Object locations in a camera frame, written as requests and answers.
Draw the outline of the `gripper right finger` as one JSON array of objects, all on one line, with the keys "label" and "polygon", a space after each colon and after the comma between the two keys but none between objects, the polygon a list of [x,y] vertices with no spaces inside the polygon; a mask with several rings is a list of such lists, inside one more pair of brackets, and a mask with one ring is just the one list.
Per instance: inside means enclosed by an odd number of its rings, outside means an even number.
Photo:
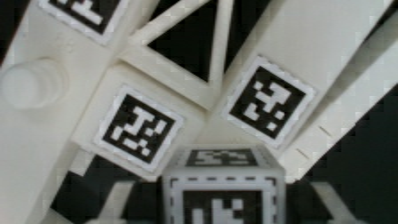
[{"label": "gripper right finger", "polygon": [[285,224],[367,224],[353,216],[326,182],[299,181],[287,185]]}]

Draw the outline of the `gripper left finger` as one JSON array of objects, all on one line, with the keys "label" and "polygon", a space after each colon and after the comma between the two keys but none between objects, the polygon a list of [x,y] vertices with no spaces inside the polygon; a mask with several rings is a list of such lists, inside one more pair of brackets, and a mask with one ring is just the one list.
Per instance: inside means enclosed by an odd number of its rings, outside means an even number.
[{"label": "gripper left finger", "polygon": [[84,224],[157,224],[155,195],[152,183],[118,181],[109,188],[99,214]]}]

